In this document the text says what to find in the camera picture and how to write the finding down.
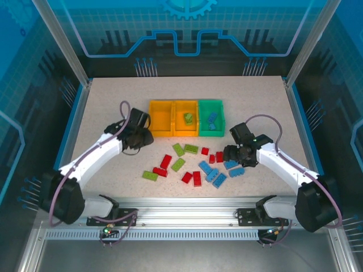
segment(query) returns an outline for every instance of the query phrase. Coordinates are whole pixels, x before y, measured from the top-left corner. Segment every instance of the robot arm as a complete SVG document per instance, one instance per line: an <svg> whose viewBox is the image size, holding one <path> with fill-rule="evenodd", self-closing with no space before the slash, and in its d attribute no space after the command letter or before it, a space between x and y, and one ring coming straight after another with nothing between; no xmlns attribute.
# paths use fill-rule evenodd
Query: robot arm
<svg viewBox="0 0 363 272"><path fill-rule="evenodd" d="M136 150L153 143L151 132L144 127L147 120L150 124L148 114L133 108L125 129L115 138L106 141L120 130L123 120L109 125L96 143L77 159L61 167L58 171L52 170L45 173L42 178L39 207L49 212L58 185L73 169L57 197L54 216L66 224L74 223L79 217L88 216L102 218L110 216L111 219L116 219L119 209L116 201L104 195L84 199L82 190L90 178L114 156L127 148Z"/></svg>
<svg viewBox="0 0 363 272"><path fill-rule="evenodd" d="M261 223L266 218L286 218L298 220L306 230L315 232L337 218L331 201L307 175L317 179L337 202L339 194L334 179L320 176L280 149L276 150L273 140L266 135L255 137L245 123L233 127L230 132L237 146L225 147L224 161L235 160L244 167L255 167L260 163L282 178L297 195L290 200L271 195L259 201L255 212Z"/></svg>

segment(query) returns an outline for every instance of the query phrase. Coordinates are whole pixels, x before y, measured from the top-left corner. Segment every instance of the green bin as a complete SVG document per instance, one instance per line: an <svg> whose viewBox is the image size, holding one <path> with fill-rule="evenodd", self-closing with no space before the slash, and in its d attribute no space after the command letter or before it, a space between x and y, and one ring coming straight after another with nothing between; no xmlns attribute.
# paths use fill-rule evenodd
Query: green bin
<svg viewBox="0 0 363 272"><path fill-rule="evenodd" d="M223 112L222 100L199 100L199 136L223 137L225 135L226 120ZM212 112L217 114L214 120L215 130L209 130L208 118Z"/></svg>

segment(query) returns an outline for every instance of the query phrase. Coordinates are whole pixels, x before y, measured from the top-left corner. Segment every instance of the black mounting bracket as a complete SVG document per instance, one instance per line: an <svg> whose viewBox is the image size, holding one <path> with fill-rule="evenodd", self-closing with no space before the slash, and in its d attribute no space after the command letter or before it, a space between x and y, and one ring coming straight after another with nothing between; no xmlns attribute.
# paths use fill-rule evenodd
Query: black mounting bracket
<svg viewBox="0 0 363 272"><path fill-rule="evenodd" d="M279 227L282 224L287 227L289 225L287 219L281 221L279 218L265 218L264 223L261 223L255 208L237 209L235 217L240 227Z"/></svg>
<svg viewBox="0 0 363 272"><path fill-rule="evenodd" d="M124 217L124 216L132 213L133 211L137 211L137 209L119 209L119 212L118 212L116 218ZM104 219L113 220L113 218L111 218L111 215L109 215L108 217L105 217ZM130 225L131 220L132 220L132 216L126 218L125 220L116 222L115 227L128 227L128 225ZM132 227L136 226L136 221L137 221L137 218L135 218L134 222L132 223L132 225L131 225ZM105 227L107 224L108 223L98 221L92 217L88 217L87 223L86 223L86 225L89 227Z"/></svg>

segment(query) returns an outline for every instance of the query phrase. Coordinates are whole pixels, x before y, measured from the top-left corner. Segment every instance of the gear logo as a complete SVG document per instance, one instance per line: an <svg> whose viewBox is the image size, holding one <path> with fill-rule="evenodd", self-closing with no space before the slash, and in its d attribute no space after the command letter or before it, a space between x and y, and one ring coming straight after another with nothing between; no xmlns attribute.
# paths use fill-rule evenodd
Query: gear logo
<svg viewBox="0 0 363 272"><path fill-rule="evenodd" d="M33 18L31 0L0 0L0 7L7 8L11 17L21 28L26 29Z"/></svg>
<svg viewBox="0 0 363 272"><path fill-rule="evenodd" d="M217 0L161 0L161 4L171 16L189 20L190 17L197 19L204 16L204 12L211 11L211 6L217 4Z"/></svg>

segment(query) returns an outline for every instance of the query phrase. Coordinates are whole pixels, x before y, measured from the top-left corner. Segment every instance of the white work surface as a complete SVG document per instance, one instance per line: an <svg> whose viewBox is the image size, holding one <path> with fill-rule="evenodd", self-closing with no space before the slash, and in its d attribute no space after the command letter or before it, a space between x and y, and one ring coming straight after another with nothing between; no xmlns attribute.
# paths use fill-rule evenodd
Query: white work surface
<svg viewBox="0 0 363 272"><path fill-rule="evenodd" d="M154 143L143 147L136 156L120 154L111 159L86 185L85 191L106 194L110 197L236 197L293 194L278 176L263 165L246 168L243 176L230 178L216 189L205 181L204 172L198 167L208 157L201 155L202 147L210 152L223 151L226 145L234 145L229 129L249 116L270 114L282 124L284 133L280 148L303 165L307 165L301 140L288 102L285 88L279 76L213 76L173 78L95 78L92 83L73 159L93 145L103 130L121 120L119 104L122 100L132 107L148 112L152 99L221 99L226 119L225 136L155 138ZM266 134L273 140L278 127L270 119L256 118L248 123L256 136ZM185 165L175 173L168 169L168 177L158 177L157 182L142 178L144 170L159 167L165 154L172 156L172 165L178 158L172 145L189 143L200 147L197 155L186 153ZM212 165L227 174L222 163ZM193 181L185 184L181 178L185 172L200 171L202 186L194 187Z"/></svg>

